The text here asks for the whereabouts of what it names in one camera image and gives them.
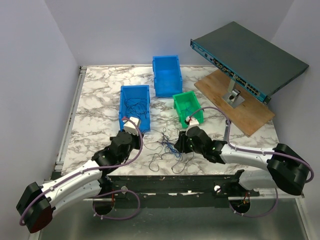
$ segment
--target white connector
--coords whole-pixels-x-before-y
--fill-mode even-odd
[[[137,125],[138,128],[140,127],[141,120],[139,118],[131,116],[130,120],[132,122],[134,122],[134,124]],[[123,126],[123,129],[129,134],[133,134],[133,135],[137,135],[137,136],[139,135],[135,126],[129,121],[126,121],[126,123]]]
[[[188,128],[186,129],[186,132],[185,132],[185,134],[188,136],[188,130],[193,128],[193,127],[199,126],[199,122],[194,117],[191,117],[191,119],[190,119],[189,116],[186,117],[186,121],[189,122],[189,126],[188,126]]]

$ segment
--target gray metal panel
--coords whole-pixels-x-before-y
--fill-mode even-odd
[[[270,209],[274,199],[253,199],[250,214]],[[280,199],[276,211],[262,218],[240,217],[212,207],[142,209],[130,220],[93,217],[92,202],[65,210],[41,231],[40,240],[307,240],[295,199]],[[120,209],[117,216],[132,210]]]
[[[268,96],[309,66],[234,21],[194,42]]]

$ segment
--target marble pattern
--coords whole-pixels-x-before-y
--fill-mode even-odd
[[[194,91],[202,107],[214,105],[198,91],[194,83],[215,70],[216,68],[213,66],[181,66],[183,91]],[[181,175],[233,174],[240,169],[254,169],[238,164],[213,164],[201,155],[193,153],[183,154],[181,161],[177,161],[178,158],[172,154],[165,154],[160,158],[159,154],[164,153],[165,149],[161,148],[160,143],[157,142],[162,138],[157,131],[166,128],[166,134],[171,139],[175,139],[178,137],[177,129],[182,130],[182,126],[178,121],[177,112],[173,108],[174,100],[155,97],[153,77],[150,65],[88,67],[62,174],[67,174],[80,167],[91,159],[96,151],[110,144],[109,137],[117,134],[122,85],[150,86],[150,127],[154,130],[145,134],[143,139],[145,147],[140,157],[128,166],[116,169],[112,175],[174,175],[179,172]],[[212,139],[222,140],[225,132],[225,119],[222,114],[214,110],[206,110],[204,118],[204,123],[200,127]],[[236,126],[232,125],[230,140],[240,146],[258,148],[274,147],[278,143],[272,121],[251,137],[246,137]],[[136,153],[137,151],[133,150],[129,159],[134,157]]]

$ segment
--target gray floor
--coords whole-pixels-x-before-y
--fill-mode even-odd
[[[250,214],[270,209],[273,199],[251,201]],[[280,199],[274,213],[245,218],[230,209],[142,209],[133,219],[100,220],[93,217],[90,201],[60,213],[41,231],[40,240],[306,240],[295,199]],[[124,216],[131,209],[117,210]]]

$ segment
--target metal stand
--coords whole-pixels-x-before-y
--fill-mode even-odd
[[[236,108],[242,104],[245,99],[240,96],[240,91],[236,89],[236,81],[230,80],[228,92],[222,97],[231,107]]]

